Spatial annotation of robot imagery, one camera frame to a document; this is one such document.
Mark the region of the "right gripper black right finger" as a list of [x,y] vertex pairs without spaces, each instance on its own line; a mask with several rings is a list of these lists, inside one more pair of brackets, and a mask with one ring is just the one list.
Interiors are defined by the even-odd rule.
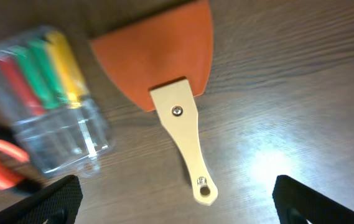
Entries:
[[281,224],[354,224],[354,211],[296,181],[276,178],[272,198]]

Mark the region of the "orange black needle-nose pliers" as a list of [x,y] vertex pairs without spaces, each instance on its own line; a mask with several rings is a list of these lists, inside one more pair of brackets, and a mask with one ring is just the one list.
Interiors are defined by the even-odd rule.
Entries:
[[[2,125],[0,125],[0,152],[23,164],[31,162],[30,155],[17,142],[12,129]],[[30,195],[41,189],[40,182],[8,168],[0,161],[0,190]]]

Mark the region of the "clear screwdriver set case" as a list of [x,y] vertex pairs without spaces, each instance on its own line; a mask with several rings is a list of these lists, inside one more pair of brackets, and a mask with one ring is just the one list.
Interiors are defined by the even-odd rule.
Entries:
[[[42,39],[48,43],[45,34],[53,30],[61,32],[54,27],[42,26],[0,40],[0,52],[12,55],[11,47],[21,45],[28,48],[27,42],[31,39]],[[94,176],[101,169],[100,156],[112,148],[108,124],[90,91],[83,97],[81,108],[71,109],[68,103],[60,103],[56,109],[45,109],[41,116],[32,116],[1,71],[0,124],[12,129],[33,165],[47,177],[64,172]]]

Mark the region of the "orange scraper with wooden handle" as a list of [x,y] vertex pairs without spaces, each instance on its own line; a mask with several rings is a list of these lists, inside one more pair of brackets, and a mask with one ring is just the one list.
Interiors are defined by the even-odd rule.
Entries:
[[120,92],[140,109],[157,113],[185,162],[194,199],[211,205],[218,189],[202,156],[195,103],[212,67],[210,3],[186,2],[103,34],[90,45]]

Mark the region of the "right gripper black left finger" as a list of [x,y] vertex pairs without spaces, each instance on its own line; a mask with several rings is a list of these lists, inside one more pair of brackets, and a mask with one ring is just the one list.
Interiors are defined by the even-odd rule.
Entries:
[[74,224],[83,199],[79,178],[67,175],[0,211],[4,224]]

